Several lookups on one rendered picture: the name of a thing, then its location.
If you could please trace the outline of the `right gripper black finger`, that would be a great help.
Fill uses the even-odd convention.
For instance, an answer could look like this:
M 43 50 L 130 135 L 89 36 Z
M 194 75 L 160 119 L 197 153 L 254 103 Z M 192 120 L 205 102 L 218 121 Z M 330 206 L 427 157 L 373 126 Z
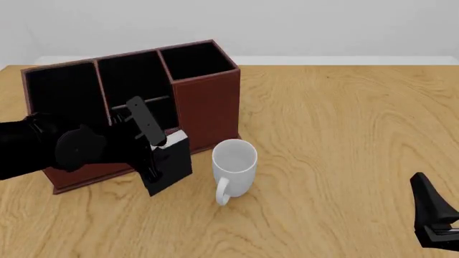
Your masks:
M 424 173 L 415 173 L 410 184 L 416 224 L 452 224 L 459 220 L 459 212 L 436 191 Z

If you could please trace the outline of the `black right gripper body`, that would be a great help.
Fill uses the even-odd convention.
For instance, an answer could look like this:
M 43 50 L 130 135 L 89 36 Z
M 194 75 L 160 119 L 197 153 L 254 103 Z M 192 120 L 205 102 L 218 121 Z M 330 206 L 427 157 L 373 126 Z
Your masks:
M 415 219 L 415 235 L 421 247 L 459 251 L 459 228 L 451 226 L 456 221 L 457 219 L 453 219 L 431 224 Z

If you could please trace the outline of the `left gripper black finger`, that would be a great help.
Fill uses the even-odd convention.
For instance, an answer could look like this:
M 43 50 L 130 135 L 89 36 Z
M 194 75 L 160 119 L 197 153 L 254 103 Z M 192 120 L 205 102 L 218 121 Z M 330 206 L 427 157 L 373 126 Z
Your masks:
M 163 163 L 169 158 L 165 149 L 150 145 L 145 147 L 137 157 L 137 171 L 143 184 L 152 184 L 162 177 L 162 172 L 157 163 Z

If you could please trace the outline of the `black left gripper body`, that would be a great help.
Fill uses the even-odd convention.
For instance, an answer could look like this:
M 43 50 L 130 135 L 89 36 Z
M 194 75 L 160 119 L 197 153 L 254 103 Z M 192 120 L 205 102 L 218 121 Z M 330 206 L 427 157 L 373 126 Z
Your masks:
M 161 127 L 173 126 L 173 98 L 161 96 L 150 100 L 144 100 L 146 107 L 155 117 L 156 122 Z M 127 118 L 131 113 L 127 107 L 113 107 L 110 111 L 112 120 L 115 118 Z

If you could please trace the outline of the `black book with white pages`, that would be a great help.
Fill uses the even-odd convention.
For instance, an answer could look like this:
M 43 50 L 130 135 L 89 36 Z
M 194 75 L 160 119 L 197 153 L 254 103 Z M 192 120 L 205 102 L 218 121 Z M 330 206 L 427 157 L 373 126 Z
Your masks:
M 140 173 L 150 197 L 192 174 L 189 138 L 183 130 L 171 130 L 166 145 L 151 146 L 157 177 Z

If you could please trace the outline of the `red-brown desk caddy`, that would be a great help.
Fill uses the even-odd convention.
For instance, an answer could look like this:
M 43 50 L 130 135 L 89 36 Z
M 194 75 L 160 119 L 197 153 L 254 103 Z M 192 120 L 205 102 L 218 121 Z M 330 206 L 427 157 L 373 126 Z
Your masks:
M 22 71 L 28 114 L 62 115 L 97 125 L 113 125 L 110 111 L 139 96 L 173 98 L 173 126 L 183 130 L 190 154 L 239 136 L 240 69 L 216 42 L 83 59 Z M 42 169 L 56 193 L 119 176 L 126 163 L 85 165 L 68 173 Z

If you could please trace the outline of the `flat plate on black stalk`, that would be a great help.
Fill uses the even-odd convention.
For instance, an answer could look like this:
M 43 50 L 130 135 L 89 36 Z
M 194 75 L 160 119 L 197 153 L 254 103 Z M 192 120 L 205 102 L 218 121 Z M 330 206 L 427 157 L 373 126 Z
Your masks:
M 131 115 L 126 118 L 126 122 L 134 120 L 140 133 L 135 136 L 135 139 L 146 138 L 150 145 L 163 146 L 166 144 L 167 137 L 165 132 L 156 122 L 155 117 L 147 108 L 144 100 L 139 96 L 135 96 L 126 103 Z

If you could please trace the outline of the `white ceramic mug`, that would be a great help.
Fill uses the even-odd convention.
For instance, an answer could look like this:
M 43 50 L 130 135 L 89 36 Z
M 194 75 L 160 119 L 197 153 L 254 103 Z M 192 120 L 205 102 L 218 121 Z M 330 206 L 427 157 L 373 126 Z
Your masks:
M 215 146 L 212 171 L 217 184 L 215 198 L 220 206 L 249 191 L 255 180 L 257 161 L 257 150 L 247 141 L 228 139 Z

